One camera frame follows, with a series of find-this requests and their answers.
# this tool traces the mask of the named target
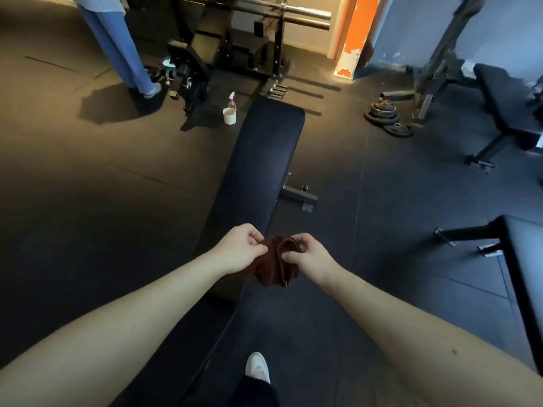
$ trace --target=flat bench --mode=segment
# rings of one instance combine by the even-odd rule
[[[501,215],[486,226],[438,228],[436,234],[451,246],[457,241],[499,239],[479,250],[486,256],[503,253],[534,362],[543,376],[543,226]]]
[[[485,64],[476,64],[473,72],[500,135],[476,156],[467,156],[465,162],[491,169],[496,164],[490,159],[506,146],[509,139],[526,139],[528,136],[529,141],[537,143],[543,125],[535,118],[534,109],[527,105],[530,91],[524,81],[511,77],[503,68]]]
[[[193,258],[215,246],[234,226],[249,222],[267,232],[277,198],[287,187],[285,177],[304,122],[305,112],[299,107],[264,97],[253,102]],[[175,326],[113,405],[179,402],[229,325],[242,289],[243,282],[235,275],[219,280]]]

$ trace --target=white shoe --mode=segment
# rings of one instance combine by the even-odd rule
[[[245,375],[270,383],[270,372],[263,355],[257,352],[249,356],[245,366]]]
[[[149,93],[144,94],[143,96],[146,99],[153,98],[155,95],[157,95],[160,92],[161,89],[162,89],[162,85],[159,82],[153,83],[153,89]]]

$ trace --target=white bucket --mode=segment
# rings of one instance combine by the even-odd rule
[[[228,125],[236,123],[236,109],[227,107],[223,110],[224,122]]]

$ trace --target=pant leg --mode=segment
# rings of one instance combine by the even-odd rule
[[[139,54],[126,26],[124,14],[121,12],[97,13],[98,19],[117,46],[124,61],[132,71],[132,78],[140,93],[147,94],[153,91],[153,82],[143,66]]]
[[[228,407],[279,407],[279,395],[271,384],[243,376],[228,401]]]
[[[132,70],[128,66],[126,60],[120,53],[119,49],[117,48],[109,34],[107,33],[107,30],[100,22],[100,19],[98,18],[99,13],[87,10],[85,7],[79,4],[77,5],[77,7],[79,11],[81,11],[81,15],[83,15],[83,18],[85,19],[89,27],[91,27],[92,33],[96,37],[96,40],[98,40],[98,43],[100,44],[100,47],[102,47],[104,54],[108,57],[111,65],[113,66],[121,80],[123,80],[129,88],[136,88],[136,83],[132,77]]]

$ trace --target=black pants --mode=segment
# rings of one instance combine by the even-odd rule
[[[243,376],[228,401],[228,407],[279,407],[279,395],[271,384]]]

